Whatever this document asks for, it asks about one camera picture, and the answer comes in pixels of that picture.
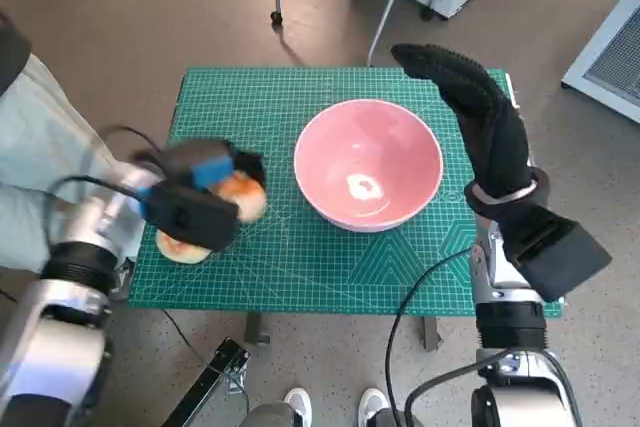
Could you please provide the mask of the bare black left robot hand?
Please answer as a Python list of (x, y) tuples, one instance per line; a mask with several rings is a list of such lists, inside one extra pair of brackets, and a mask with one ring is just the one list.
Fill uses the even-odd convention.
[(185, 140), (164, 149), (159, 162), (168, 178), (199, 190), (229, 179), (236, 171), (266, 186), (262, 156), (241, 150), (229, 140)]

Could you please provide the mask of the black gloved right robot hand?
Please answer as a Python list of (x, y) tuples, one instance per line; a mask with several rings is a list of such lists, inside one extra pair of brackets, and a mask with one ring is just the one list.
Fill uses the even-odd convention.
[(437, 86), (457, 118), (475, 181), (485, 194), (498, 199), (529, 187), (523, 121), (481, 64), (433, 44), (395, 44), (391, 54), (407, 76)]

